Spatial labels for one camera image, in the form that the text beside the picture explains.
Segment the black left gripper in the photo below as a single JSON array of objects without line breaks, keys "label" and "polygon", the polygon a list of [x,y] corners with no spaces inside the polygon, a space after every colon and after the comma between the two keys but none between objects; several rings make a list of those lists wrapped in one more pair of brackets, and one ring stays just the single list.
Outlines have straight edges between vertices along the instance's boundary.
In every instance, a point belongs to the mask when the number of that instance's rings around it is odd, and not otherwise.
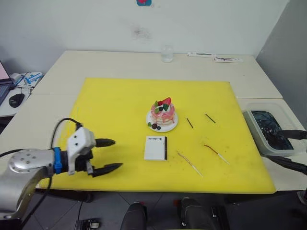
[{"label": "black left gripper", "polygon": [[[95,142],[95,146],[97,148],[112,146],[116,143],[114,140],[108,138],[97,138]],[[123,165],[123,163],[111,163],[104,165],[102,168],[95,169],[94,166],[91,164],[92,158],[93,153],[91,150],[85,155],[79,155],[75,161],[75,171],[87,172],[87,174],[92,177],[98,177],[101,175],[108,174]]]}]

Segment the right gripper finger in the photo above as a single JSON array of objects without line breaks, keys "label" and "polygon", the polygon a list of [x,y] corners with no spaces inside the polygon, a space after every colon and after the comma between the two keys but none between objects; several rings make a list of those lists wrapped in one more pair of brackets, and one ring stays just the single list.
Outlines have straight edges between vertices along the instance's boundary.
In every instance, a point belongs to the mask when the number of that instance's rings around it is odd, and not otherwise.
[{"label": "right gripper finger", "polygon": [[304,130],[281,130],[279,131],[279,135],[290,139],[307,139],[307,131]]},{"label": "right gripper finger", "polygon": [[268,158],[272,162],[274,162],[274,163],[276,163],[276,164],[278,164],[278,165],[280,165],[284,168],[287,168],[287,169],[290,169],[290,170],[293,170],[293,171],[296,171],[296,172],[300,172],[302,174],[307,173],[307,166],[302,164],[302,163],[294,162],[291,159],[281,157],[281,156],[272,156],[271,155],[271,156],[266,156],[266,158]]}]

